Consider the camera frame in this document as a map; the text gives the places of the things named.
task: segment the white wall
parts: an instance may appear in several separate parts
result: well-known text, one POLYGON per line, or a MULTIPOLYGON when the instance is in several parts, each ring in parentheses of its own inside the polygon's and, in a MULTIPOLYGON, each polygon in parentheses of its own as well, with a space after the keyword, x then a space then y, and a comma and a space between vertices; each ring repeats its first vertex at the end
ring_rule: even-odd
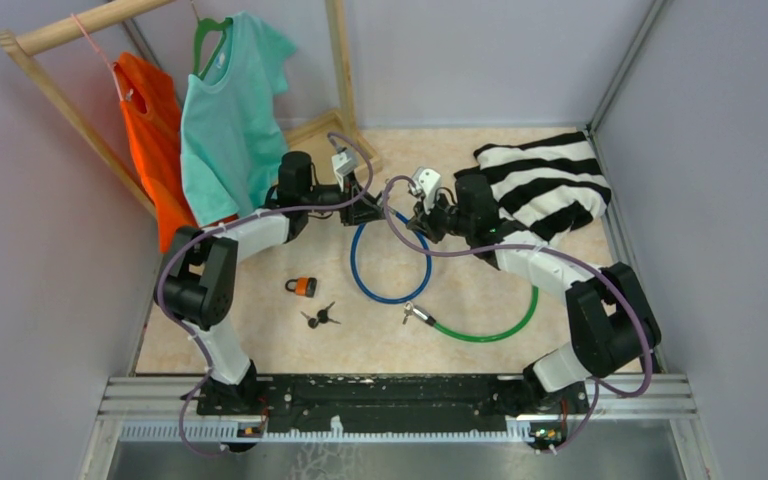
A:
POLYGON ((768 478, 768 2, 675 2, 597 139, 722 478, 768 478))
MULTIPOLYGON (((24 32, 92 0, 0 0, 24 32)), ((124 35, 98 35, 111 53, 124 35)), ((43 55, 127 152, 107 71, 84 42, 43 55)), ((74 478, 108 375, 139 338, 157 264, 151 217, 0 49, 0 479, 74 478)))
MULTIPOLYGON (((346 0, 358 121, 364 126, 588 122, 651 0, 346 0)), ((198 0, 202 16, 242 9, 299 46, 276 116, 298 124, 338 103, 323 0, 198 0)), ((183 98, 195 17, 176 2, 139 18, 183 98)))

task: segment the pink hanger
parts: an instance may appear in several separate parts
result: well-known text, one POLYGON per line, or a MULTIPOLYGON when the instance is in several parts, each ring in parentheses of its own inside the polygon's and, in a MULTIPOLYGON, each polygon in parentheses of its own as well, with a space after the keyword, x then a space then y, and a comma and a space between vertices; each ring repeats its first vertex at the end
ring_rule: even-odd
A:
POLYGON ((92 45, 95 53, 101 55, 102 60, 104 60, 104 64, 107 65, 107 69, 110 70, 110 74, 113 75, 113 84, 116 85, 116 93, 119 95, 119 101, 124 100, 125 97, 122 96, 122 89, 119 87, 119 80, 116 78, 116 72, 113 71, 113 64, 110 63, 110 60, 107 59, 107 55, 104 53, 104 50, 97 43, 95 43, 95 40, 92 39, 89 32, 87 32, 87 29, 84 28, 84 25, 78 19, 78 16, 73 13, 72 19, 75 20, 75 23, 78 24, 78 28, 81 29, 81 33, 83 33, 84 37, 86 37, 86 39, 90 42, 90 45, 92 45))

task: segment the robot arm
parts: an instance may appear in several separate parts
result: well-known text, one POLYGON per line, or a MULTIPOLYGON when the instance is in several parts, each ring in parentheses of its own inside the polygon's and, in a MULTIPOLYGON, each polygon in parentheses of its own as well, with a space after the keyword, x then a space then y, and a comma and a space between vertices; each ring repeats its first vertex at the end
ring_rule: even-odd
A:
MULTIPOLYGON (((441 176, 429 168, 413 175, 410 193, 417 198, 410 230, 433 242, 446 234, 464 237, 473 247, 495 244, 546 245, 515 220, 499 217, 499 207, 486 179, 465 175, 455 182, 457 200, 442 194, 441 176)), ((592 274, 581 267, 538 250, 496 250, 477 255, 499 270, 521 276, 567 306, 572 340, 523 370, 526 403, 548 405, 557 392, 595 376, 604 378, 635 358, 648 354, 641 346, 628 316, 621 309, 608 315, 603 302, 616 299, 592 274)), ((601 268, 626 297, 640 318, 650 348, 661 332, 634 271, 617 263, 601 268)))
MULTIPOLYGON (((345 202, 362 190, 354 170, 357 159, 347 150, 331 159, 337 184, 320 184, 310 155, 289 152, 278 170, 276 197, 267 198, 264 208, 299 205, 334 205, 345 202)), ((344 225, 383 218, 378 198, 366 194, 363 201, 340 209, 344 225)), ((251 359, 240 347, 237 335, 226 321, 234 295, 236 266, 269 247, 295 239, 308 222, 308 212, 262 216, 207 238, 173 265, 163 284, 167 308, 199 337, 213 360, 211 388, 222 395, 251 400, 257 374, 251 359)), ((201 234, 195 227, 178 229, 163 264, 190 240, 201 234)))

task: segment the black mounting plate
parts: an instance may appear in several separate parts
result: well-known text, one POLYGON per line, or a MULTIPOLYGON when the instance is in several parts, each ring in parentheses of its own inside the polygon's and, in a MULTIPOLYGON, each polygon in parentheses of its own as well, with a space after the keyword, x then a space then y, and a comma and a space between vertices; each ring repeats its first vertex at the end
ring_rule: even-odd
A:
MULTIPOLYGON (((257 376, 258 400, 249 404, 215 394, 210 384, 196 397, 199 415, 260 415, 269 408, 269 431, 327 432, 340 416, 347 433, 505 431, 500 395, 510 395, 521 375, 310 375, 257 376)), ((587 411, 584 384, 567 387, 562 397, 569 414, 587 411)), ((559 415, 548 410, 519 411, 559 415)))

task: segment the wooden pole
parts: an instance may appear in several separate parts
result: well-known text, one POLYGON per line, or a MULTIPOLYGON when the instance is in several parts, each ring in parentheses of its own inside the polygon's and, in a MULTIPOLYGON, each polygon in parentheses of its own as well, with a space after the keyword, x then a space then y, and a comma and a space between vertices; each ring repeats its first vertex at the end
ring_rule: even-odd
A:
POLYGON ((143 190, 137 176, 125 166, 125 163, 116 155, 116 152, 102 138, 101 134, 92 126, 86 117, 72 103, 63 90, 54 82, 54 79, 45 71, 42 65, 28 55, 19 46, 16 36, 10 30, 0 31, 1 48, 16 62, 16 65, 25 72, 25 75, 36 84, 37 88, 48 98, 60 114, 81 134, 84 140, 90 144, 93 150, 101 157, 110 170, 125 184, 125 187, 152 215, 156 215, 154 204, 143 190))
MULTIPOLYGON (((173 0, 115 0, 79 13, 78 19, 89 33, 103 30, 129 18, 155 8, 162 7, 173 0)), ((16 37, 16 43, 26 55, 33 57, 46 50, 69 43, 81 37, 81 29, 71 17, 38 28, 16 37)))
POLYGON ((331 55, 334 57, 337 91, 340 94, 340 117, 346 135, 356 141, 358 128, 355 94, 352 88, 352 65, 343 0, 325 0, 325 10, 328 14, 328 30, 331 32, 331 55))

